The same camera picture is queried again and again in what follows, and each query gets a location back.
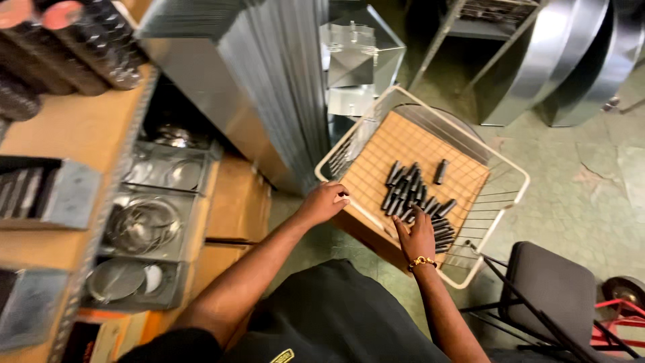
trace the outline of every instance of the gold bracelet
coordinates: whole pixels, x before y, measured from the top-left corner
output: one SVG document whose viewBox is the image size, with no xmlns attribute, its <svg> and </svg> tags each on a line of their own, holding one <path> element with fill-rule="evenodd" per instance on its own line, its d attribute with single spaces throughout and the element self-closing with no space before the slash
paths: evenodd
<svg viewBox="0 0 645 363">
<path fill-rule="evenodd" d="M 413 260 L 410 262 L 410 265 L 408 266 L 408 271 L 412 272 L 412 267 L 415 267 L 416 265 L 422 265 L 422 264 L 431 264 L 435 268 L 437 268 L 437 262 L 434 262 L 433 260 L 430 260 L 429 258 L 419 256 L 417 257 L 416 260 Z"/>
</svg>

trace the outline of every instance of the white wire basket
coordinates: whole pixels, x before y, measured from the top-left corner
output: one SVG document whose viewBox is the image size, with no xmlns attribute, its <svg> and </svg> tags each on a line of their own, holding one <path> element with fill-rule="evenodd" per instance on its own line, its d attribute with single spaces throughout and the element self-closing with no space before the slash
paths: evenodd
<svg viewBox="0 0 645 363">
<path fill-rule="evenodd" d="M 392 118 L 412 124 L 387 129 L 392 127 L 389 121 Z M 482 250 L 504 213 L 520 201 L 530 183 L 526 171 L 487 146 L 467 124 L 425 105 L 401 87 L 392 86 L 321 160 L 315 175 L 324 182 L 340 180 L 346 186 L 353 184 L 353 188 L 348 187 L 352 207 L 373 224 L 371 229 L 384 231 L 393 244 L 400 246 L 390 217 L 379 210 L 387 193 L 384 185 L 387 173 L 394 160 L 401 160 L 403 165 L 413 161 L 434 165 L 424 168 L 428 174 L 424 180 L 431 185 L 437 160 L 442 158 L 451 161 L 445 176 L 448 181 L 441 186 L 429 186 L 434 194 L 428 196 L 436 195 L 440 202 L 448 198 L 465 202 L 449 213 L 448 219 L 455 226 L 455 242 L 437 257 L 442 260 L 439 274 L 452 287 L 464 289 L 484 263 Z M 478 175 L 480 183 L 468 183 L 468 173 L 473 168 L 467 165 L 487 170 Z"/>
</svg>

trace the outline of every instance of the black shirt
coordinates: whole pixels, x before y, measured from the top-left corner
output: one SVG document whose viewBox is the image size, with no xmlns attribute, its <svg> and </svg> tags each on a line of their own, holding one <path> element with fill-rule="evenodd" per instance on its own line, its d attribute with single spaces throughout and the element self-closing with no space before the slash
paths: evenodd
<svg viewBox="0 0 645 363">
<path fill-rule="evenodd" d="M 208 332 L 179 329 L 127 353 L 129 362 L 449 362 L 381 284 L 348 260 L 287 278 L 226 353 Z"/>
</svg>

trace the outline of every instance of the hand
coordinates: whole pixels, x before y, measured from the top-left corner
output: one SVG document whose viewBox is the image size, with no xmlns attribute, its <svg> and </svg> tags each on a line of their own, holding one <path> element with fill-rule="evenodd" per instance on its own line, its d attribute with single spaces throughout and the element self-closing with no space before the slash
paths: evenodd
<svg viewBox="0 0 645 363">
<path fill-rule="evenodd" d="M 415 218 L 410 233 L 408 233 L 408 230 L 399 217 L 392 216 L 394 226 L 396 226 L 397 233 L 399 234 L 403 255 L 405 255 L 405 258 L 409 262 L 419 256 L 434 260 L 435 231 L 432 228 L 432 220 L 419 206 L 412 205 L 412 208 L 414 208 Z"/>
<path fill-rule="evenodd" d="M 324 181 L 307 195 L 293 217 L 309 228 L 327 222 L 350 204 L 349 199 L 343 198 L 348 195 L 350 192 L 343 184 Z"/>
</svg>

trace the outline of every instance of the wire basket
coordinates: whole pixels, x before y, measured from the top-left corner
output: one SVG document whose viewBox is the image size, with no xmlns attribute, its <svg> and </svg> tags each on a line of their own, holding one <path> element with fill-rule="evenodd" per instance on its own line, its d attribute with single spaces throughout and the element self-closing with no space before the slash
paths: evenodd
<svg viewBox="0 0 645 363">
<path fill-rule="evenodd" d="M 448 0 L 448 7 L 456 0 Z M 461 19 L 483 19 L 494 23 L 521 23 L 537 7 L 532 0 L 467 0 L 461 8 Z"/>
<path fill-rule="evenodd" d="M 424 180 L 432 180 L 443 158 L 451 161 L 451 169 L 441 186 L 429 184 L 433 190 L 428 196 L 436 195 L 440 202 L 455 198 L 460 206 L 448 215 L 455 242 L 437 256 L 442 260 L 439 274 L 463 289 L 483 264 L 480 254 L 493 230 L 530 182 L 526 171 L 487 146 L 469 126 L 392 86 L 321 160 L 315 174 L 321 181 L 351 184 L 352 207 L 373 224 L 370 228 L 384 231 L 400 246 L 392 220 L 379 207 L 390 167 L 395 160 L 403 165 L 417 161 L 430 173 Z"/>
</svg>

